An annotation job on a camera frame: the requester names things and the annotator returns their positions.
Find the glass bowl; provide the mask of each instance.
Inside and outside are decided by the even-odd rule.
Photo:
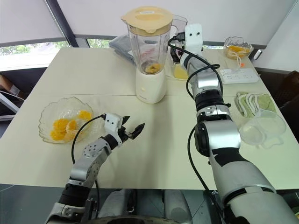
[[[245,42],[243,37],[231,36],[224,42],[224,54],[230,59],[237,59],[236,55],[240,58],[248,56],[253,51],[253,46]]]
[[[42,111],[40,120],[39,120],[39,136],[45,142],[50,143],[66,143],[72,142],[75,137],[75,134],[78,132],[78,129],[82,127],[84,123],[86,123],[90,118],[82,118],[79,116],[81,111],[86,111],[88,115],[91,115],[90,118],[93,117],[93,110],[88,105],[83,103],[76,97],[71,98],[62,98],[57,102],[52,102],[47,105]],[[54,140],[51,136],[51,132],[54,131],[54,122],[58,119],[68,119],[69,121],[75,120],[76,127],[70,131],[70,135],[66,138],[66,131],[61,133],[64,134],[64,139]],[[89,125],[87,125],[78,136],[76,142],[82,140],[84,137],[88,135],[90,132]]]

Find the blender lid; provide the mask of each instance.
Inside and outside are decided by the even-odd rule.
[[[172,14],[162,8],[143,6],[129,11],[121,19],[138,35],[160,35],[171,27]]]

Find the white wall panel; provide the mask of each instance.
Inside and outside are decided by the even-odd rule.
[[[299,71],[299,2],[294,6],[254,66]]]

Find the robotic arm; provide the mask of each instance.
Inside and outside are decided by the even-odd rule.
[[[201,54],[202,29],[199,24],[186,26],[185,50],[205,60]],[[262,172],[239,154],[241,138],[222,98],[219,75],[205,63],[184,53],[181,66],[187,70],[196,104],[196,149],[209,158],[214,180],[228,223],[285,224],[299,223],[283,198],[276,194]]]
[[[103,117],[107,135],[85,146],[81,158],[73,165],[65,189],[58,203],[54,204],[46,223],[82,222],[83,217],[88,216],[86,213],[89,209],[86,209],[86,201],[100,167],[114,148],[120,147],[128,138],[135,139],[144,128],[143,123],[132,133],[128,133],[122,125],[127,122],[129,116],[121,117],[107,113]]]

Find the dish towel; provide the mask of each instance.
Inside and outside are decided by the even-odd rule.
[[[242,116],[252,118],[259,109],[276,112],[275,105],[268,94],[239,92],[235,104]]]

